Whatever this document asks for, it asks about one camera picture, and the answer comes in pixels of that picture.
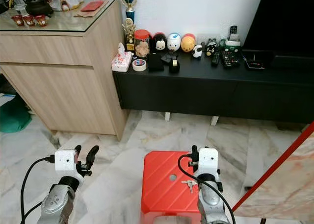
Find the yellow round toy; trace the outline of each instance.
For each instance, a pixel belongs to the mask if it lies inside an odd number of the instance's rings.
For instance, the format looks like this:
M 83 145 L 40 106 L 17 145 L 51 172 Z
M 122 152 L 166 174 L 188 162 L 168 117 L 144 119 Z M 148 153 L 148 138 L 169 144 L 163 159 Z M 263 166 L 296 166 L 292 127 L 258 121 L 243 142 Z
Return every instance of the yellow round toy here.
M 190 52 L 195 46 L 195 36 L 194 34 L 185 34 L 181 41 L 181 48 L 185 52 Z

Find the stool hole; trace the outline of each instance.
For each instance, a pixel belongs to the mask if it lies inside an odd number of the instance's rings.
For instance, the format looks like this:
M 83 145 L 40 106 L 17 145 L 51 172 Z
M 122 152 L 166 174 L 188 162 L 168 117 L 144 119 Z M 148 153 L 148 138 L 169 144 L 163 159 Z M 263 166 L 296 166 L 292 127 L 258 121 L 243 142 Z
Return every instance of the stool hole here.
M 174 181 L 175 179 L 177 179 L 177 175 L 171 174 L 171 175 L 169 176 L 169 179 L 170 179 L 170 181 Z

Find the silver key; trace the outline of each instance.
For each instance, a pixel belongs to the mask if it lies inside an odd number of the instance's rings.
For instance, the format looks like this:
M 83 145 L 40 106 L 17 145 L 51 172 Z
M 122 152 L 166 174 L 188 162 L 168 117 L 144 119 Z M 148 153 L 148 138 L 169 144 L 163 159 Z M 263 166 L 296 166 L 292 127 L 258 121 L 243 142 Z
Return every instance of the silver key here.
M 193 186 L 197 184 L 194 180 L 181 181 L 181 183 L 186 183 L 189 186 L 191 193 L 193 193 Z

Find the marble floor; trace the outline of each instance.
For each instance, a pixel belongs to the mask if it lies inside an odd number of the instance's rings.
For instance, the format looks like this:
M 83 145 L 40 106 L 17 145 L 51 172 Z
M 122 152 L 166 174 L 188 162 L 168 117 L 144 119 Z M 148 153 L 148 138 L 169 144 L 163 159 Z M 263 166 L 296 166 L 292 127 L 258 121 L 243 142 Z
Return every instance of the marble floor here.
M 20 189 L 28 167 L 58 148 L 82 145 L 80 160 L 91 147 L 100 150 L 93 175 L 77 191 L 70 224 L 138 224 L 140 219 L 143 161 L 152 150 L 191 149 L 209 146 L 219 151 L 224 196 L 231 207 L 301 133 L 300 128 L 280 128 L 272 121 L 221 117 L 210 126 L 210 116 L 131 111 L 121 141 L 115 136 L 61 133 L 55 137 L 34 116 L 21 132 L 0 135 L 0 224 L 20 223 Z M 54 166 L 39 163 L 25 187 L 26 210 L 42 201 L 50 186 L 58 182 Z M 35 224 L 40 208 L 30 214 Z M 236 218 L 237 224 L 259 224 L 258 218 Z M 184 218 L 158 218 L 156 224 L 188 223 Z M 267 224 L 299 224 L 300 221 L 267 220 Z

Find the television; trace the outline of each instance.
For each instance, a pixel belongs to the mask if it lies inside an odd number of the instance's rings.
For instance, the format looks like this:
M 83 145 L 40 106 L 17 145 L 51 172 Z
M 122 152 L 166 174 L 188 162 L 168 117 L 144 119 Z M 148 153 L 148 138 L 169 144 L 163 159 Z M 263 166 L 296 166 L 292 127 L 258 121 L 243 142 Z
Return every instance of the television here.
M 311 0 L 261 0 L 243 50 L 271 53 L 271 67 L 314 69 Z

